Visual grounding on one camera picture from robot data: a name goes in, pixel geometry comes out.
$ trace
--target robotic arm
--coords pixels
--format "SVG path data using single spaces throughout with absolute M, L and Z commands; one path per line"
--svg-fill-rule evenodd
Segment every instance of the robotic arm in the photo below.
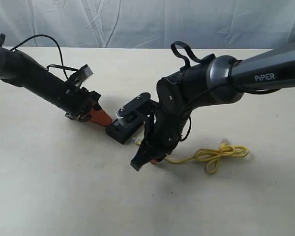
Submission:
M 181 46 L 189 58 L 180 54 Z M 148 93 L 140 94 L 118 111 L 118 120 L 129 125 L 127 118 L 137 116 L 145 122 L 144 139 L 131 166 L 139 170 L 148 162 L 159 162 L 184 141 L 191 129 L 190 114 L 198 107 L 239 101 L 244 92 L 267 94 L 295 87 L 295 44 L 261 55 L 237 60 L 232 56 L 208 55 L 198 59 L 188 45 L 175 42 L 173 53 L 185 62 L 180 71 L 158 81 L 159 102 Z M 189 120 L 185 138 L 182 130 Z
M 88 65 L 80 69 L 66 67 L 63 66 L 63 64 L 62 66 L 51 65 L 63 69 L 67 77 L 67 80 L 63 81 L 48 72 L 27 54 L 19 50 L 13 51 L 14 48 L 11 50 L 3 48 L 4 39 L 5 35 L 1 34 L 0 80 L 17 87 L 25 87 L 29 91 L 66 111 L 66 117 L 70 119 L 95 122 L 101 126 L 107 126 L 112 122 L 112 119 L 98 104 L 100 94 L 95 91 L 88 91 L 86 88 L 80 88 L 81 84 L 93 74 Z M 58 43 L 56 41 L 55 43 L 61 53 Z M 74 70 L 75 72 L 68 77 L 65 72 L 67 69 Z

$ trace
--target yellow cable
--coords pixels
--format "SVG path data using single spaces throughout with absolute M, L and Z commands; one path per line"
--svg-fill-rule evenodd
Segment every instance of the yellow cable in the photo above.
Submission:
M 136 145 L 141 144 L 141 140 L 138 138 L 134 138 L 133 141 Z M 227 139 L 223 139 L 218 149 L 202 148 L 197 150 L 193 156 L 185 159 L 175 161 L 165 157 L 164 160 L 171 164 L 182 164 L 192 159 L 199 162 L 207 162 L 206 172 L 208 174 L 214 174 L 218 170 L 222 157 L 246 157 L 249 153 L 249 149 L 247 147 L 227 145 L 227 142 Z

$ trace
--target white backdrop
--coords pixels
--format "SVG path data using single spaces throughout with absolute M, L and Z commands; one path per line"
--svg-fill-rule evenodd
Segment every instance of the white backdrop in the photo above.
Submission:
M 275 48 L 295 41 L 295 0 L 0 0 L 1 32 L 6 46 L 46 33 L 63 47 Z

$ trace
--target table surface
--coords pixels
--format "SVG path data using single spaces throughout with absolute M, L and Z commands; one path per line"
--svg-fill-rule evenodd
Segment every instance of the table surface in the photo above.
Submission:
M 59 63 L 56 48 L 21 50 L 43 66 Z M 156 82 L 183 63 L 163 49 L 62 50 L 65 65 L 93 70 L 84 85 L 102 94 L 112 117 L 141 92 L 157 100 Z M 264 51 L 195 54 L 245 59 Z M 295 236 L 295 88 L 198 108 L 192 119 L 172 158 L 216 148 L 223 138 L 251 155 L 223 160 L 215 175 L 194 162 L 136 172 L 129 163 L 137 146 L 0 81 L 0 236 Z

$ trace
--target white table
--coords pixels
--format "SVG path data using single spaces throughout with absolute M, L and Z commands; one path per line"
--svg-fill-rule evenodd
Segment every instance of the white table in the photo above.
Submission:
M 59 63 L 56 48 L 21 50 L 43 66 Z M 244 59 L 263 51 L 195 53 Z M 102 94 L 111 116 L 143 91 L 157 100 L 156 82 L 183 63 L 159 49 L 64 48 L 63 55 L 65 65 L 91 67 L 84 85 Z M 250 157 L 222 161 L 211 176 L 194 162 L 136 172 L 129 163 L 137 146 L 0 81 L 0 236 L 295 236 L 295 88 L 198 108 L 192 118 L 172 158 L 223 138 L 248 146 Z

